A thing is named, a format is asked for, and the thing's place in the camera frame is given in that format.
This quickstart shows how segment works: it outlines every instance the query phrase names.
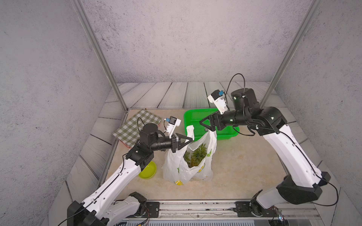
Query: printed logo on bag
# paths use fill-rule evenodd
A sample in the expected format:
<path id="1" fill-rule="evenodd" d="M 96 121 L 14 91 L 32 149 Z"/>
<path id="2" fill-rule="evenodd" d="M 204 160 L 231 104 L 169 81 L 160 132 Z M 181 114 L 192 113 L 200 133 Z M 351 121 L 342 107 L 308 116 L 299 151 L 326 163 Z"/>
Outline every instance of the printed logo on bag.
<path id="1" fill-rule="evenodd" d="M 180 180 L 176 181 L 175 184 L 177 184 L 177 185 L 184 185 L 184 184 L 182 183 L 182 181 L 180 181 Z"/>
<path id="2" fill-rule="evenodd" d="M 212 149 L 210 150 L 210 153 L 208 153 L 206 156 L 207 156 L 207 157 L 210 157 L 210 156 L 211 156 L 211 152 L 212 152 Z"/>
<path id="3" fill-rule="evenodd" d="M 201 169 L 200 169 L 198 172 L 201 172 L 201 170 L 202 170 L 204 167 L 205 167 L 205 163 L 204 163 L 204 165 L 201 167 Z"/>

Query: metal frame pole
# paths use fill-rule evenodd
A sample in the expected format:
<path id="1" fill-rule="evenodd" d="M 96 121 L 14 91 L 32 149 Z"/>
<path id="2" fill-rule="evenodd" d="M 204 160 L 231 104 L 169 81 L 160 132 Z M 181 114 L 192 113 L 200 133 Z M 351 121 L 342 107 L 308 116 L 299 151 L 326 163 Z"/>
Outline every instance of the metal frame pole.
<path id="1" fill-rule="evenodd" d="M 79 20 L 85 30 L 85 33 L 87 34 L 89 41 L 91 42 L 94 51 L 96 52 L 96 55 L 98 57 L 99 62 L 101 63 L 104 72 L 106 73 L 106 76 L 109 80 L 109 83 L 111 84 L 115 95 L 117 96 L 119 102 L 121 103 L 123 109 L 125 111 L 127 111 L 127 105 L 125 103 L 125 101 L 122 98 L 121 92 L 119 91 L 119 88 L 117 86 L 117 83 L 114 80 L 113 74 L 109 68 L 109 65 L 106 61 L 106 58 L 104 57 L 104 54 L 101 50 L 101 47 L 97 41 L 96 36 L 94 35 L 93 29 L 91 27 L 91 24 L 89 23 L 89 20 L 85 14 L 84 8 L 82 6 L 82 3 L 80 2 L 80 0 L 71 0 L 71 3 L 73 4 L 73 7 L 75 9 L 75 11 L 78 14 Z"/>
<path id="2" fill-rule="evenodd" d="M 125 116 L 123 117 L 121 125 L 123 125 L 123 123 L 125 123 L 127 117 L 128 117 L 128 111 L 126 112 Z M 114 156 L 114 153 L 115 153 L 115 151 L 117 149 L 117 146 L 118 146 L 118 139 L 116 138 L 114 140 L 113 144 L 112 144 L 112 148 L 111 148 L 111 151 L 109 153 L 107 162 L 106 162 L 106 164 L 105 164 L 105 166 L 103 168 L 102 175 L 99 178 L 97 188 L 99 188 L 106 181 L 108 170 L 109 170 L 109 167 L 111 166 L 113 156 Z"/>
<path id="3" fill-rule="evenodd" d="M 271 80 L 268 89 L 266 90 L 263 100 L 261 100 L 260 108 L 264 107 L 265 103 L 268 101 L 269 96 L 272 94 L 272 91 L 276 87 L 279 79 L 282 77 L 282 74 L 283 74 L 285 68 L 287 67 L 290 59 L 293 57 L 293 54 L 298 47 L 298 44 L 302 40 L 304 34 L 306 33 L 309 25 L 312 22 L 314 16 L 318 12 L 318 9 L 319 9 L 321 3 L 322 3 L 322 0 L 314 0 L 312 2 L 311 6 L 309 7 L 309 10 L 308 10 L 306 16 L 304 17 L 304 20 L 302 21 L 301 25 L 299 26 L 299 29 L 296 32 L 292 43 L 290 44 L 287 52 L 285 53 L 285 56 L 284 56 L 282 62 L 280 63 L 277 72 L 274 74 L 274 77 Z"/>

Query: gray textured wall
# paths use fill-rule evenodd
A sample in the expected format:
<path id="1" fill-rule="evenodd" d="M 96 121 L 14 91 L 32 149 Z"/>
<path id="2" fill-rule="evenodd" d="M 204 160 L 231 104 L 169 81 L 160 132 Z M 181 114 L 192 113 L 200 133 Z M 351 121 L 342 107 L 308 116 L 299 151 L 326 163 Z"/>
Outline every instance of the gray textured wall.
<path id="1" fill-rule="evenodd" d="M 190 82 L 270 81 L 311 0 L 82 2 L 117 82 Z"/>
<path id="2" fill-rule="evenodd" d="M 40 225 L 107 98 L 69 0 L 0 1 L 0 225 Z"/>
<path id="3" fill-rule="evenodd" d="M 277 92 L 362 213 L 362 1 L 325 0 Z"/>

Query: yellow-green bowl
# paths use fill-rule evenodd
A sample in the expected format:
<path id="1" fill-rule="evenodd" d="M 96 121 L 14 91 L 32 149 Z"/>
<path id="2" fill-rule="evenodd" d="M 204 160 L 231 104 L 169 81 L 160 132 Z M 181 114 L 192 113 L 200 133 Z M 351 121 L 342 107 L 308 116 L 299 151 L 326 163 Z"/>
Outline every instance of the yellow-green bowl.
<path id="1" fill-rule="evenodd" d="M 150 179 L 155 175 L 156 170 L 156 163 L 150 161 L 150 163 L 138 174 L 138 176 L 142 179 Z"/>

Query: beige tabletop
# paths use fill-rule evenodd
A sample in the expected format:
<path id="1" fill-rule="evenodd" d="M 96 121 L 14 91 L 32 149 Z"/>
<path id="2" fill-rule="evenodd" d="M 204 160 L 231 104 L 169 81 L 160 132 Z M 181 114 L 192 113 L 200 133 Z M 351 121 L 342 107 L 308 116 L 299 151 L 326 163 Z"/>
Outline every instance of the beige tabletop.
<path id="1" fill-rule="evenodd" d="M 138 111 L 130 110 L 127 119 Z M 148 111 L 162 119 L 170 116 L 181 119 L 175 132 L 185 134 L 183 119 L 187 110 Z M 164 131 L 162 122 L 159 128 Z M 240 132 L 250 133 L 245 126 L 240 126 Z M 129 148 L 118 143 L 107 178 L 122 164 L 122 155 L 128 151 Z M 132 192 L 139 192 L 148 200 L 250 199 L 259 190 L 276 186 L 286 175 L 275 150 L 258 134 L 253 137 L 237 135 L 229 140 L 217 141 L 216 152 L 212 156 L 214 177 L 211 181 L 190 181 L 179 186 L 164 180 L 162 166 L 166 152 L 154 152 L 157 172 L 152 178 L 135 177 L 117 199 L 125 199 Z"/>

